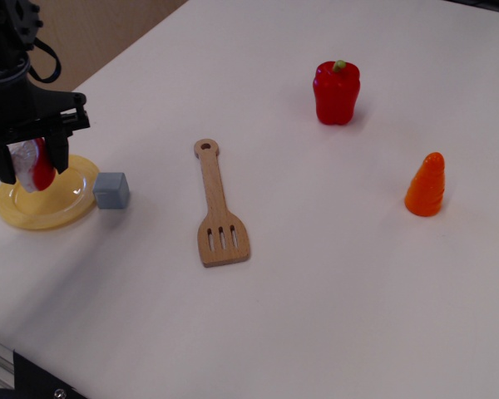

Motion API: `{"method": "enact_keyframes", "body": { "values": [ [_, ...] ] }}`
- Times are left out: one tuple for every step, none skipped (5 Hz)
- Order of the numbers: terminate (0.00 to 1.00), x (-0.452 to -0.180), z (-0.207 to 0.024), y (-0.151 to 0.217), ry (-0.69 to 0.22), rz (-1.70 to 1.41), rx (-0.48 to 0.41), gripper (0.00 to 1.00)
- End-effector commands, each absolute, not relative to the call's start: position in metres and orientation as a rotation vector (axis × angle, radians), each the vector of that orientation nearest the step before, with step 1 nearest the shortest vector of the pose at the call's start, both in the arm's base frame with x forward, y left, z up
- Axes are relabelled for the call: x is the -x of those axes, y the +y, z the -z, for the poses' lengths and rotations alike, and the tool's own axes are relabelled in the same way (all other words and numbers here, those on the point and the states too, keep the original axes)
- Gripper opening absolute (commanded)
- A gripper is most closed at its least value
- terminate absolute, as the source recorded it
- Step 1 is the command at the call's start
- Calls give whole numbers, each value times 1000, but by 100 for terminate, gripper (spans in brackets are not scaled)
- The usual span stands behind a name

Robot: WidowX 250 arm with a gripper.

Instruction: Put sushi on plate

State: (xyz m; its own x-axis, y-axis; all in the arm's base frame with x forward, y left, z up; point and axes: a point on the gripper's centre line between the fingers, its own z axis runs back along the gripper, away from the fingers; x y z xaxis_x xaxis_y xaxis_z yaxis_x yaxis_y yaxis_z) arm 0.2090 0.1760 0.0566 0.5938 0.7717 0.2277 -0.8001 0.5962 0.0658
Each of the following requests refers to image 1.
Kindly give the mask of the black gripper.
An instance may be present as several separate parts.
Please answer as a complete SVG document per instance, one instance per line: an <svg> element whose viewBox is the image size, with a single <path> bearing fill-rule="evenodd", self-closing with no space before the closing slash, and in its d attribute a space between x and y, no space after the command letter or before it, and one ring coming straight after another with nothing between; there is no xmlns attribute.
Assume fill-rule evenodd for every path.
<svg viewBox="0 0 499 399"><path fill-rule="evenodd" d="M78 92L49 91L33 85L24 71L0 71L0 181L17 181L6 145L44 136L49 160L58 174L68 168L68 136L90 121Z"/></svg>

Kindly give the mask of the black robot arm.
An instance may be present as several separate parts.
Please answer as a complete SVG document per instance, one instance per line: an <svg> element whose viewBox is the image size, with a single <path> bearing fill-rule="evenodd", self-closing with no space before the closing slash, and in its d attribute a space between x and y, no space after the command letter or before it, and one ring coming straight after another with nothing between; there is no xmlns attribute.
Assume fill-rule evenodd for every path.
<svg viewBox="0 0 499 399"><path fill-rule="evenodd" d="M39 11L30 1L0 1L0 181L7 184L16 180L11 144L42 138L52 166L62 173L68 167L69 137L90 125L85 95L34 84L43 79L29 52L39 48L56 56L37 37L43 25Z"/></svg>

